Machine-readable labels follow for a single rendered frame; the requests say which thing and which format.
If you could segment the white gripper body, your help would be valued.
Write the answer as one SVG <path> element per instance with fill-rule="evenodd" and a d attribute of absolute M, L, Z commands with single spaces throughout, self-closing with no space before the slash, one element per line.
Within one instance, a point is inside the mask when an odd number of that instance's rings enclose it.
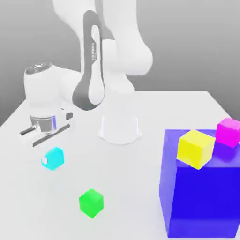
<path fill-rule="evenodd" d="M 32 126 L 18 134 L 18 139 L 24 148 L 34 148 L 48 139 L 60 134 L 70 128 L 70 124 L 66 124 L 59 130 L 54 130 L 50 133 L 41 132 L 40 127 Z"/>

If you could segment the small cyan cube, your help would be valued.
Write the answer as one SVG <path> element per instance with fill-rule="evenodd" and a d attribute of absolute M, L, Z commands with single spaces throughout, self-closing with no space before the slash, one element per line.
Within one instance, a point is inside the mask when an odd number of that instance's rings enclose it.
<path fill-rule="evenodd" d="M 64 160 L 64 152 L 61 148 L 55 147 L 49 150 L 45 157 L 41 159 L 41 163 L 44 167 L 55 170 L 65 162 Z"/>

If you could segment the small green cube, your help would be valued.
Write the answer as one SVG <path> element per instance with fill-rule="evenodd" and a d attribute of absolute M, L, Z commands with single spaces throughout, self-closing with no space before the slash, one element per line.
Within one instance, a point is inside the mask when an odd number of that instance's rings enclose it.
<path fill-rule="evenodd" d="M 79 197 L 80 210 L 94 218 L 104 208 L 104 197 L 98 191 L 89 189 Z"/>

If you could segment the small yellow cube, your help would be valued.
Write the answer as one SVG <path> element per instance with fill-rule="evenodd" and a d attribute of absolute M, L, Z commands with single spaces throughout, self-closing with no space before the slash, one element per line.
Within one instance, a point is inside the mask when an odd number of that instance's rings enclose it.
<path fill-rule="evenodd" d="M 179 138 L 177 159 L 197 170 L 212 158 L 215 137 L 190 130 Z"/>

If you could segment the small magenta cube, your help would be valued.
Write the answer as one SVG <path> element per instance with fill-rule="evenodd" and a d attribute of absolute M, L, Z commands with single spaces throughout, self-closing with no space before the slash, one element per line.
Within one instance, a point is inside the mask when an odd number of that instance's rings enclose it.
<path fill-rule="evenodd" d="M 235 148 L 240 142 L 240 121 L 225 118 L 217 125 L 216 142 Z"/>

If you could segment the large blue box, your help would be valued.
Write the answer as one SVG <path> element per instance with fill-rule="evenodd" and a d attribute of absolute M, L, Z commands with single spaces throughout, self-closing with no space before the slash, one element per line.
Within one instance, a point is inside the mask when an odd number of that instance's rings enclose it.
<path fill-rule="evenodd" d="M 216 143 L 195 169 L 177 159 L 186 130 L 164 134 L 159 198 L 169 238 L 233 238 L 240 226 L 240 144 Z"/>

